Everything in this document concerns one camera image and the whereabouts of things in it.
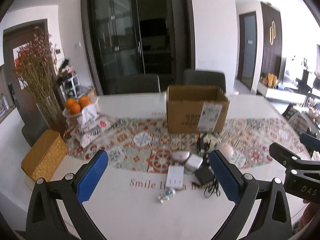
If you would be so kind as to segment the right hand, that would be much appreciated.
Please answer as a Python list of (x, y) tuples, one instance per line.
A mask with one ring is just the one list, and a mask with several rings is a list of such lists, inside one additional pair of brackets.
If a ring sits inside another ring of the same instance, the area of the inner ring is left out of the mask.
[(312, 203), (306, 199), (303, 200), (304, 204), (307, 204), (306, 209), (303, 212), (301, 219), (298, 222), (298, 225), (295, 229), (295, 233), (300, 232), (316, 215), (319, 210), (319, 204)]

